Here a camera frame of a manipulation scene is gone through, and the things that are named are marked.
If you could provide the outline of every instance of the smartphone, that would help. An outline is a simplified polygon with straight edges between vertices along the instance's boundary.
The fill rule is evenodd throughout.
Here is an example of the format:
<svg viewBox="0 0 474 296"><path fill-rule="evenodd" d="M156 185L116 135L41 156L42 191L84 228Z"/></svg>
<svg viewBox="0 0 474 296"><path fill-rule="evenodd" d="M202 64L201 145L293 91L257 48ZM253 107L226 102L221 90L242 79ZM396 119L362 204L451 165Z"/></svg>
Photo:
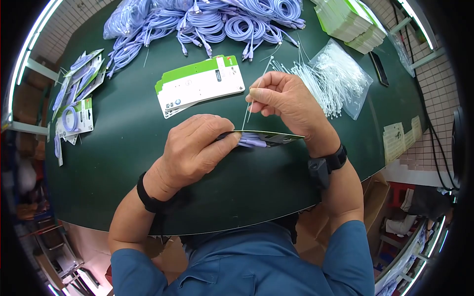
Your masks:
<svg viewBox="0 0 474 296"><path fill-rule="evenodd" d="M374 63L380 84L388 87L387 75L385 74L385 70L383 69L382 62L380 61L379 56L373 52L369 52L369 56L372 59L372 62Z"/></svg>

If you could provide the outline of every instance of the hand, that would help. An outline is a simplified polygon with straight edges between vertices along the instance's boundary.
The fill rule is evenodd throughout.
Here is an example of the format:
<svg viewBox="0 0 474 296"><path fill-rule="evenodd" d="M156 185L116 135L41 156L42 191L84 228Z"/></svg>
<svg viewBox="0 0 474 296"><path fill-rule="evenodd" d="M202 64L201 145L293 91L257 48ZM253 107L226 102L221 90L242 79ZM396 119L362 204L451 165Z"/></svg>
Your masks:
<svg viewBox="0 0 474 296"><path fill-rule="evenodd" d="M261 112L265 117L278 115L293 133L305 136L312 158L331 155L341 145L319 103L296 75L267 72L250 86L245 100L255 100L250 112Z"/></svg>
<svg viewBox="0 0 474 296"><path fill-rule="evenodd" d="M162 157L155 161L143 178L147 194L169 200L179 189L199 181L237 146L241 133L230 120L217 115L200 114L183 121L168 134Z"/></svg>

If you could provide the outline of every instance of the black cable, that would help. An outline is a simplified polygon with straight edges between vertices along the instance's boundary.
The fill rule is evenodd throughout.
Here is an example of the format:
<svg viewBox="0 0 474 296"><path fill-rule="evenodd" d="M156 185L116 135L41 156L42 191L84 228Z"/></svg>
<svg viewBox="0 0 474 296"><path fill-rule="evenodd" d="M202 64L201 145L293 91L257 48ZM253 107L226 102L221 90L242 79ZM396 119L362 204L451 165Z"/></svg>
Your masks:
<svg viewBox="0 0 474 296"><path fill-rule="evenodd" d="M395 10L395 5L394 3L392 2L392 8L393 8L393 13L395 14L395 20L397 21L397 24L399 23L398 22L398 16L397 16L397 11ZM401 30L399 31L400 32L400 35L402 37L402 42L403 42L403 46L405 47L405 50L406 50L406 45L405 45L405 42L403 40L403 35L401 33ZM413 57L413 50L411 48L411 42L410 42L410 37L408 36L408 27L405 26L405 34L407 35L407 39L408 39L408 47L410 49L410 53L411 53L411 62L412 63L415 63L415 58ZM438 135L436 134L436 131L434 129L434 126L433 124L431 123L431 120L429 118L429 115L428 115L428 111L426 110L426 104L425 104L425 99L423 97L423 91L421 90L421 86L419 85L419 82L418 82L418 75L416 74L416 71L415 71L415 84L417 86L417 91L418 91L418 94L420 96L420 100L421 100L421 104L423 106L423 112L425 114L425 118L426 118L426 122L428 123L428 129L429 129L429 135L430 135L430 138L431 138L431 149L433 150L433 159L435 161L435 166L436 166L436 171L438 172L438 177L439 177L439 180L441 181L441 185L443 186L443 188L447 191L452 191L454 189L456 190L459 190L458 187L456 187L456 185L454 185L454 181L453 181L453 177L451 176L451 172L449 171L449 167L447 165L447 159L446 159L446 155L444 153L444 150L443 150L443 146L441 145L441 142L438 138ZM443 155L443 160L444 160L444 163L445 163L445 166L446 166L446 171L447 171L447 175L449 177L449 180L451 181L451 184L453 185L453 188L448 188L445 184L444 184L444 181L443 179L441 178L441 172L439 171L439 167L438 167L438 160L436 158L436 152L435 152L435 143L434 143L434 140L433 140L433 134L435 135L436 137L436 141L438 142L438 146L439 146L439 149L441 151L441 154Z"/></svg>

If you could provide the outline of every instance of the fingernail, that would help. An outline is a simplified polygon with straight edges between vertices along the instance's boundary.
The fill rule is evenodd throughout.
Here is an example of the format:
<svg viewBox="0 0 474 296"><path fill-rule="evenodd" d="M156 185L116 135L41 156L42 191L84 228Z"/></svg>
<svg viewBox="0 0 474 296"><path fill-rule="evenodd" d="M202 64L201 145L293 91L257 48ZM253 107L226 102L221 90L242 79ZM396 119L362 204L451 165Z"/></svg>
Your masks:
<svg viewBox="0 0 474 296"><path fill-rule="evenodd" d="M259 89L250 89L248 95L255 99L259 97L259 91Z"/></svg>

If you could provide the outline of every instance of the wrist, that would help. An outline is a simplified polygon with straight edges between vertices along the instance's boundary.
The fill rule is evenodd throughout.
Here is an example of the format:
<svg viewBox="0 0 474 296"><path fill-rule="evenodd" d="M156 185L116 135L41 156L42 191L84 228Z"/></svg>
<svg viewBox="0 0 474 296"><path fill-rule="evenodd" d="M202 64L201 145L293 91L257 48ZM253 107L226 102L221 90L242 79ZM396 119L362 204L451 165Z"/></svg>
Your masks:
<svg viewBox="0 0 474 296"><path fill-rule="evenodd" d="M159 170L154 167L151 167L143 176L143 187L149 197L159 201L169 200L179 190L179 188L168 186L160 175Z"/></svg>
<svg viewBox="0 0 474 296"><path fill-rule="evenodd" d="M311 136L306 137L304 141L311 158L332 155L341 146L339 136L329 122L327 125L315 129Z"/></svg>

